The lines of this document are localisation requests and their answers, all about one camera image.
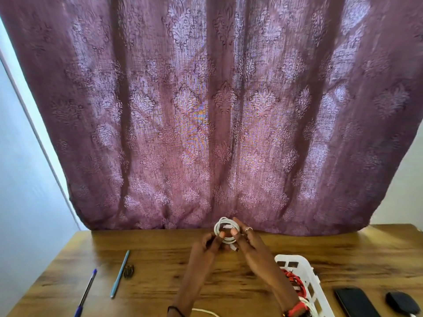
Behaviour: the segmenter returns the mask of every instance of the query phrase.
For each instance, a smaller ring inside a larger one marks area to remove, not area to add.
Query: wood grain
[[[73,316],[97,267],[84,305],[89,316],[165,316],[178,290],[196,230],[77,232],[10,312],[10,317]],[[412,225],[375,225],[331,237],[262,234],[274,254],[300,254],[315,268],[336,316],[344,316],[333,287],[362,288],[381,316],[399,316],[384,303],[390,290],[409,293],[423,308],[423,234]],[[109,293],[127,249],[132,279]],[[279,316],[272,293],[241,253],[221,253],[195,307],[222,317]],[[192,316],[207,316],[193,312]]]

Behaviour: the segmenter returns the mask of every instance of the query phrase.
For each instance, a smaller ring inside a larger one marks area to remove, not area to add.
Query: person
[[[237,247],[244,254],[251,271],[272,289],[280,305],[282,316],[309,316],[306,307],[301,305],[295,289],[260,236],[239,219],[233,218],[233,220],[241,230],[239,232],[233,228],[230,231],[236,240]],[[218,236],[210,232],[193,244],[187,271],[172,305],[168,308],[167,317],[188,317],[191,314],[194,302],[212,270],[224,237],[225,232],[220,232]]]

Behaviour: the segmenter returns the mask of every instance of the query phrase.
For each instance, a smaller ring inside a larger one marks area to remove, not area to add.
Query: light blue pen
[[[87,288],[85,289],[84,295],[81,298],[80,304],[77,308],[77,311],[75,312],[74,317],[80,317],[82,314],[82,308],[84,307],[85,299],[87,299],[88,292],[90,291],[91,285],[93,284],[94,277],[97,274],[97,269],[94,269],[93,274],[91,276],[90,282],[87,285]]]
[[[130,255],[130,251],[128,250],[126,252],[125,259],[124,259],[124,262],[122,263],[121,269],[119,270],[118,277],[116,278],[116,281],[113,284],[112,291],[110,292],[110,298],[113,298],[115,296],[115,294],[116,294],[116,289],[118,288],[119,281],[120,281],[120,279],[122,277],[122,272],[124,271],[124,268],[125,268],[125,265],[126,265],[126,261],[128,260],[128,256],[129,255]]]

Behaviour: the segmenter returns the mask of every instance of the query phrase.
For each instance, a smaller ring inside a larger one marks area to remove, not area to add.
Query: black smartphone
[[[348,317],[380,317],[360,288],[338,288],[334,289],[334,292]]]

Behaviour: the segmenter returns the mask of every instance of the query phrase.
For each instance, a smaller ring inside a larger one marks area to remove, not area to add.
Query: curtain
[[[423,117],[422,13],[421,0],[0,0],[90,229],[365,227]]]

